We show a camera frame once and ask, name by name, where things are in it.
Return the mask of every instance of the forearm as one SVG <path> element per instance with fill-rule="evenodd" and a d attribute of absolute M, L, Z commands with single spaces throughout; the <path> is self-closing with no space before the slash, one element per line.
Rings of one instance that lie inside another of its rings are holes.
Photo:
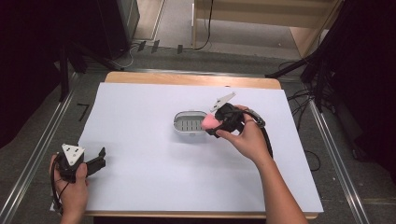
<path fill-rule="evenodd" d="M 61 224 L 79 224 L 82 220 L 82 216 L 75 214 L 63 214 Z"/>
<path fill-rule="evenodd" d="M 269 156 L 264 156 L 255 161 L 255 164 L 262 178 L 267 222 L 307 223 L 274 160 Z"/>

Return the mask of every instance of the metal rail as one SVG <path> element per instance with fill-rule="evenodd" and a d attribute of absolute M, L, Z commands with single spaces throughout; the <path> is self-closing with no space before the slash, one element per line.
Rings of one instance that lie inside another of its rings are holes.
<path fill-rule="evenodd" d="M 314 115 L 315 121 L 319 127 L 320 133 L 329 152 L 329 156 L 332 160 L 335 172 L 337 173 L 338 179 L 340 180 L 341 187 L 346 195 L 346 200 L 349 203 L 350 210 L 352 211 L 353 217 L 356 223 L 359 224 L 369 224 L 369 218 L 364 211 L 363 204 L 361 202 L 361 197 L 355 189 L 355 186 L 349 176 L 347 168 L 341 158 L 338 151 L 337 145 L 334 143 L 332 134 L 327 126 L 326 120 L 323 114 L 318 112 L 317 107 L 314 102 L 310 102 L 310 107 Z"/>
<path fill-rule="evenodd" d="M 44 154 L 50 144 L 50 141 L 55 134 L 58 126 L 64 117 L 64 113 L 70 104 L 70 100 L 74 95 L 75 87 L 79 82 L 79 75 L 74 73 L 71 77 L 71 90 L 62 103 L 59 103 L 53 113 L 49 123 L 43 134 L 41 135 L 35 150 L 33 151 L 29 161 L 26 163 L 20 177 L 8 195 L 6 203 L 0 212 L 0 223 L 8 224 L 14 218 L 15 213 L 29 188 L 30 183 L 35 176 L 35 172 L 42 161 Z"/>

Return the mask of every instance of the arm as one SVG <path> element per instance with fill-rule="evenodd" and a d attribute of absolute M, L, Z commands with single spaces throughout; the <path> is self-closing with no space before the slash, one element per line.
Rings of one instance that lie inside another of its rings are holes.
<path fill-rule="evenodd" d="M 56 156 L 52 156 L 49 168 L 51 167 L 55 157 Z M 54 176 L 56 181 L 56 191 L 58 194 L 64 189 L 64 192 L 62 192 L 61 195 L 64 208 L 61 224 L 78 224 L 84 216 L 88 201 L 88 182 L 86 181 L 87 164 L 82 163 L 78 167 L 76 171 L 75 184 L 67 184 L 66 181 L 63 181 L 57 169 L 55 169 Z"/>
<path fill-rule="evenodd" d="M 216 134 L 230 141 L 242 155 L 257 166 L 262 179 L 267 223 L 307 223 L 304 213 L 294 200 L 275 161 L 268 153 L 262 131 L 251 116 L 244 114 L 245 128 L 240 135 L 223 130 Z"/>

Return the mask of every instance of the wrist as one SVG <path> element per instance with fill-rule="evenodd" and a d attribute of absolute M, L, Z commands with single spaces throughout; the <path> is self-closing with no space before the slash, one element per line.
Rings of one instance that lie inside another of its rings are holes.
<path fill-rule="evenodd" d="M 266 162 L 267 160 L 271 160 L 271 155 L 268 152 L 268 148 L 267 147 L 263 147 L 260 150 L 258 150 L 258 152 L 256 153 L 256 155 L 251 158 L 253 160 L 253 162 L 258 165 L 258 164 L 262 164 L 264 162 Z"/>
<path fill-rule="evenodd" d="M 62 215 L 61 224 L 78 224 L 82 220 L 83 214 L 64 213 Z"/>
<path fill-rule="evenodd" d="M 268 164 L 268 163 L 270 163 L 271 161 L 274 161 L 274 160 L 271 158 L 269 153 L 262 153 L 260 156 L 257 156 L 252 161 L 257 167 L 259 167 L 259 166 L 263 166 L 265 164 Z"/>

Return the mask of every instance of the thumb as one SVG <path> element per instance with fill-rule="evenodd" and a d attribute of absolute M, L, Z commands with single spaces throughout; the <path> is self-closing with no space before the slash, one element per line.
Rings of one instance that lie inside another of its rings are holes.
<path fill-rule="evenodd" d="M 233 135 L 233 134 L 231 134 L 231 133 L 229 133 L 229 132 L 226 132 L 226 131 L 224 131 L 224 130 L 217 130 L 217 131 L 216 131 L 216 134 L 217 134 L 218 136 L 220 136 L 220 137 L 222 137 L 222 138 L 228 140 L 228 141 L 231 142 L 231 143 L 232 143 L 233 140 L 235 139 L 235 135 Z"/>
<path fill-rule="evenodd" d="M 87 177 L 87 173 L 87 163 L 80 164 L 76 171 L 76 184 L 83 183 L 85 185 L 85 178 Z"/>

